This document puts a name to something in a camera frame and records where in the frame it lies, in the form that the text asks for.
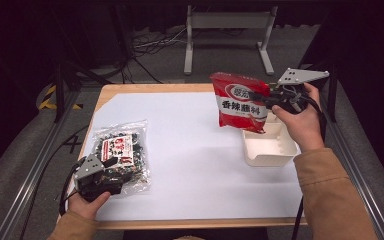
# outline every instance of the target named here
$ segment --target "person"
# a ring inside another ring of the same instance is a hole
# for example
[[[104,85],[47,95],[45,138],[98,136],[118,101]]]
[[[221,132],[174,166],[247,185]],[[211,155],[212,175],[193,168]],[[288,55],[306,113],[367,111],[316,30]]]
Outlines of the person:
[[[308,83],[304,86],[320,106],[318,89]],[[272,111],[301,149],[294,163],[313,239],[377,239],[356,188],[333,151],[324,145],[316,109],[309,105],[296,115],[279,106]],[[108,198],[109,193],[104,193],[88,203],[79,194],[72,196],[67,213],[49,239],[92,239],[98,225],[96,212]]]

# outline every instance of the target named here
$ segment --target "brown jacket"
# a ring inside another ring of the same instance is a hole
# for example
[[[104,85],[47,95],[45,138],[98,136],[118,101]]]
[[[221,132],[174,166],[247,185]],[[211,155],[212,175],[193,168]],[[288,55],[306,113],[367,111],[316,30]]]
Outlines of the brown jacket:
[[[294,162],[313,239],[377,239],[363,201],[331,149],[303,153]],[[49,239],[92,239],[97,226],[68,211]]]

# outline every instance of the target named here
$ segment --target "transparent plastic bag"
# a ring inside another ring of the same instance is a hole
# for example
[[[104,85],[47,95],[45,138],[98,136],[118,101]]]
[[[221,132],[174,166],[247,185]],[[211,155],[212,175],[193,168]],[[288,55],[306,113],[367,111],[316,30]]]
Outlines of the transparent plastic bag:
[[[116,164],[105,171],[132,173],[130,181],[123,184],[121,195],[131,195],[149,189],[150,171],[146,158],[147,121],[118,124],[94,133],[92,152],[102,162],[117,157]]]

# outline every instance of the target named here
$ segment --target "red food package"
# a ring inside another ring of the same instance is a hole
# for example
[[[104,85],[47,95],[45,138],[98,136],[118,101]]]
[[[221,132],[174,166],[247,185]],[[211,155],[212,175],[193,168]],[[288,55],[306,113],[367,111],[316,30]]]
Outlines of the red food package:
[[[263,102],[249,99],[248,92],[270,95],[270,88],[256,78],[218,72],[210,76],[219,108],[219,124],[264,133],[268,110]]]

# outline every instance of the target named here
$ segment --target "white bin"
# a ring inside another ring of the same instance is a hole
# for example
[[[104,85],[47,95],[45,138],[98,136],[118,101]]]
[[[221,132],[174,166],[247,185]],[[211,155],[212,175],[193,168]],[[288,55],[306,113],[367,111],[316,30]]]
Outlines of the white bin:
[[[264,134],[242,131],[246,162],[254,167],[281,167],[300,153],[286,125],[269,112]]]

